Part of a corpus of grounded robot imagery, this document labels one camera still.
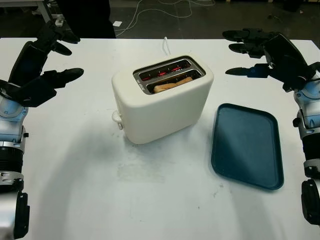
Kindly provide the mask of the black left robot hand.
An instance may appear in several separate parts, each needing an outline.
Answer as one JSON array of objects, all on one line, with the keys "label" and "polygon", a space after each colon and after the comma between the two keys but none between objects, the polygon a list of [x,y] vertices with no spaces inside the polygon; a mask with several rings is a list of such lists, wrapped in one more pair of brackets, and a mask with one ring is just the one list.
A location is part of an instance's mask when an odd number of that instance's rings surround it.
[{"label": "black left robot hand", "polygon": [[37,78],[51,51],[64,56],[72,54],[70,49],[60,43],[61,41],[78,44],[80,40],[71,30],[64,30],[48,21],[40,29],[35,41],[27,41],[24,44],[12,67],[8,82],[21,87]]}]

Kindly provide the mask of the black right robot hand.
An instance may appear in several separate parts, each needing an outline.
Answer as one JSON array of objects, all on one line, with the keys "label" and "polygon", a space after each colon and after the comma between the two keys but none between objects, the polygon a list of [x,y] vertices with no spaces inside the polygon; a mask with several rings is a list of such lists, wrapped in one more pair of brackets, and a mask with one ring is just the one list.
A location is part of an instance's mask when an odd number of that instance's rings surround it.
[{"label": "black right robot hand", "polygon": [[283,83],[287,91],[302,89],[316,73],[308,65],[296,46],[280,32],[265,32],[259,28],[227,30],[222,36],[233,43],[229,49],[235,53],[247,54],[250,58],[265,56],[266,63],[257,63],[250,68],[235,67],[225,73],[248,78],[267,78]]}]

